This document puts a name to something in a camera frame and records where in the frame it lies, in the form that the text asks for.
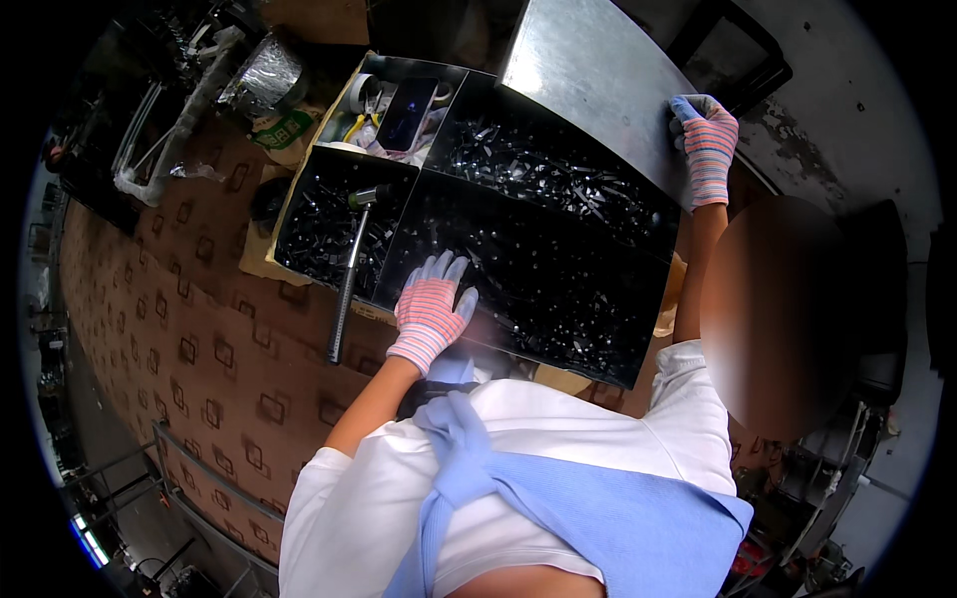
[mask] pile of small metal parts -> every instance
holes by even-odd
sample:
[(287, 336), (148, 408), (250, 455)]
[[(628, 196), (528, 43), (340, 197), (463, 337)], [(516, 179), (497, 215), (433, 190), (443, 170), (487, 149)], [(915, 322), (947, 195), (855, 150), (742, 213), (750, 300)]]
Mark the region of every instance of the pile of small metal parts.
[[(339, 188), (317, 176), (315, 184), (302, 192), (299, 205), (287, 220), (286, 231), (276, 246), (277, 261), (313, 280), (338, 287), (362, 217), (348, 205), (348, 194), (354, 190)], [(399, 225), (398, 220), (384, 216), (388, 215), (383, 210), (372, 211), (359, 254), (361, 269), (355, 288), (356, 295), (365, 299), (372, 297)]]
[(610, 230), (636, 246), (651, 236), (662, 214), (642, 202), (633, 177), (621, 164), (589, 160), (584, 144), (547, 144), (534, 130), (510, 127), (482, 115), (456, 123), (451, 161), (438, 169), (514, 199), (564, 210)]

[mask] white cloth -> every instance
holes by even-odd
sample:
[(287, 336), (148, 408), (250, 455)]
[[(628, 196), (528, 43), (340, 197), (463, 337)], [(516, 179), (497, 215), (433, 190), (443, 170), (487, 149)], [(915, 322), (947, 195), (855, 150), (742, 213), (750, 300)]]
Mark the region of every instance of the white cloth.
[[(704, 368), (701, 342), (662, 349), (656, 361), (651, 406), (641, 419), (518, 380), (476, 388), (472, 404), (494, 451), (683, 479), (734, 496), (727, 412)], [(279, 552), (281, 598), (380, 596), (412, 544), (437, 470), (428, 437), (411, 419), (371, 433), (355, 459), (319, 449), (289, 502)], [(515, 565), (553, 565), (603, 581), (570, 546), (491, 495), (453, 515), (434, 596)]]

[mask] striped work glove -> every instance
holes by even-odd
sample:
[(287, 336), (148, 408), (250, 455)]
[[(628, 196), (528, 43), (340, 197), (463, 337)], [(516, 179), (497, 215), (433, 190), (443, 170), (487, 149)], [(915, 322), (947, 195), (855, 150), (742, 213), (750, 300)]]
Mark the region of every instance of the striped work glove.
[(675, 147), (688, 156), (691, 175), (691, 205), (694, 211), (706, 204), (727, 204), (727, 172), (738, 143), (738, 121), (711, 96), (674, 96), (671, 109), (676, 118), (669, 127), (678, 137)]
[(447, 251), (439, 259), (434, 255), (426, 259), (422, 267), (409, 275), (395, 305), (399, 338), (386, 355), (408, 359), (423, 376), (429, 373), (438, 354), (462, 334), (479, 303), (479, 291), (470, 287), (462, 293), (456, 311), (452, 311), (458, 282), (469, 265), (465, 256), (455, 261), (452, 257), (452, 252)]

